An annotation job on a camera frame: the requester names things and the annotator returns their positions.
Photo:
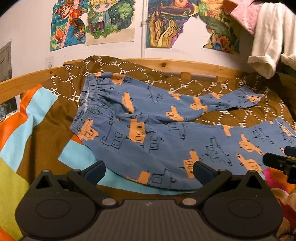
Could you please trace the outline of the dark floral bird poster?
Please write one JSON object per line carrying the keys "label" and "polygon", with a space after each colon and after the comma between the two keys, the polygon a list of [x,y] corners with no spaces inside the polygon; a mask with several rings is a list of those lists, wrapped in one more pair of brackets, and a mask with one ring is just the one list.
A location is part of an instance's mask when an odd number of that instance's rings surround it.
{"label": "dark floral bird poster", "polygon": [[210,35],[203,48],[233,55],[240,53],[241,28],[226,15],[222,1],[199,1],[199,17]]}

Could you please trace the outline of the brown and colourful striped duvet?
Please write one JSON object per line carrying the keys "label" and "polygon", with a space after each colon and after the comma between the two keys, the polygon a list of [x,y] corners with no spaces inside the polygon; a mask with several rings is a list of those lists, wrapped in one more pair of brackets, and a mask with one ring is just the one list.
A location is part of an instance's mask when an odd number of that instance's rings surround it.
{"label": "brown and colourful striped duvet", "polygon": [[227,94],[247,84],[264,99],[247,110],[213,112],[197,119],[207,125],[250,127],[274,117],[295,126],[295,72],[287,66],[271,79],[258,74],[221,82],[200,77],[181,78],[109,56],[91,56],[65,66],[48,80],[26,91],[16,113],[1,119],[1,240],[20,240],[15,209],[38,172],[50,168],[55,173],[69,171],[67,161],[90,160],[92,155],[70,131],[78,109],[85,76],[95,72],[115,72],[180,94]]}

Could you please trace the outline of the hanging white garment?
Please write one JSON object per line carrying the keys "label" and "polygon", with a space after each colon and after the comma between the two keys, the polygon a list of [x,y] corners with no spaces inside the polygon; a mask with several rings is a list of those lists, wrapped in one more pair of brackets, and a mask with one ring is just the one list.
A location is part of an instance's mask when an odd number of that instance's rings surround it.
{"label": "hanging white garment", "polygon": [[258,14],[248,64],[270,79],[279,61],[295,69],[295,14],[282,3],[264,3]]}

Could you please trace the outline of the blue pants with orange cars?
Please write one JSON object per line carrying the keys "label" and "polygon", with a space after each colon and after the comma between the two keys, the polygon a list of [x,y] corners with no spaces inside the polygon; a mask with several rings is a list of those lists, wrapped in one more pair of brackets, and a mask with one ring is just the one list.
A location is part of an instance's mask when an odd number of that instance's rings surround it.
{"label": "blue pants with orange cars", "polygon": [[131,77],[87,75],[81,105],[70,126],[107,168],[129,180],[163,189],[194,190],[197,162],[243,175],[266,169],[265,153],[295,145],[294,130],[281,118],[242,128],[205,125],[213,111],[255,106],[262,94],[243,86],[228,94],[175,94]]}

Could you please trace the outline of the pink quilted cloth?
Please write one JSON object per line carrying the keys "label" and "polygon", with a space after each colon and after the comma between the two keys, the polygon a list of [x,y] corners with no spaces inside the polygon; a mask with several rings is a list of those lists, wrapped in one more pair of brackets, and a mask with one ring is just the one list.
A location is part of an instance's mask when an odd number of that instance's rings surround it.
{"label": "pink quilted cloth", "polygon": [[262,1],[225,0],[222,6],[226,15],[230,15],[248,33],[254,36],[258,14],[263,6]]}

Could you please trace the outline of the colourful swirl flame poster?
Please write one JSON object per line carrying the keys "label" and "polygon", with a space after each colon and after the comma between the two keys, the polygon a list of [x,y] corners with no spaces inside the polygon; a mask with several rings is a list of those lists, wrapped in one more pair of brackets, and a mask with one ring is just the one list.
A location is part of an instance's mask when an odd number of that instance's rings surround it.
{"label": "colourful swirl flame poster", "polygon": [[198,1],[149,1],[146,47],[171,48],[183,32],[184,24],[198,14]]}

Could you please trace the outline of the white pipe on wall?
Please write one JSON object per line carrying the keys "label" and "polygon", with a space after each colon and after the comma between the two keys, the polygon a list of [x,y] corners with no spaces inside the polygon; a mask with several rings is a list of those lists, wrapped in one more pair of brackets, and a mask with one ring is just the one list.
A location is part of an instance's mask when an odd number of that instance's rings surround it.
{"label": "white pipe on wall", "polygon": [[142,33],[141,33],[141,51],[140,57],[145,58],[145,49],[146,49],[146,37],[147,37],[147,7],[149,1],[143,0],[142,2],[142,21],[140,22]]}

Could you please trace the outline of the orange-haired girl blue poster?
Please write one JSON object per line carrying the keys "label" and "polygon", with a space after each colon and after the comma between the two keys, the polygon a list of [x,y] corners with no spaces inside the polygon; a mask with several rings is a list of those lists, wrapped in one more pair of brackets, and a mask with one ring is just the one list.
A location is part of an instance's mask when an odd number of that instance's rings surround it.
{"label": "orange-haired girl blue poster", "polygon": [[85,24],[81,17],[88,11],[88,1],[62,0],[53,6],[50,51],[85,43]]}

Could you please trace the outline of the wooden bed frame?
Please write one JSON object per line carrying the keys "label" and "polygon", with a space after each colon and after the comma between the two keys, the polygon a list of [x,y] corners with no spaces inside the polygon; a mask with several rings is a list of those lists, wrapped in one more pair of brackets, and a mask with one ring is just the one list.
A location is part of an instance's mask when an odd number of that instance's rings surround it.
{"label": "wooden bed frame", "polygon": [[[80,59],[67,61],[60,67],[32,72],[1,82],[1,103],[4,103],[17,95],[24,94],[27,90],[51,78],[65,66],[80,61]],[[216,80],[221,82],[227,79],[241,78],[248,74],[242,70],[193,61],[148,58],[128,58],[124,59],[124,61],[162,72],[179,72],[183,79],[189,79],[192,74],[201,74],[215,76]]]}

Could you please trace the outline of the blond anime character poster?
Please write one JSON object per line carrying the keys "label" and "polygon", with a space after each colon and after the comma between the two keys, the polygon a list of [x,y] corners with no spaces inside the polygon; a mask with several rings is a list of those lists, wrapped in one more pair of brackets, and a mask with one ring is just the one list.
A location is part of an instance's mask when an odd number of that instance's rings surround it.
{"label": "blond anime character poster", "polygon": [[85,45],[134,41],[135,1],[89,1]]}

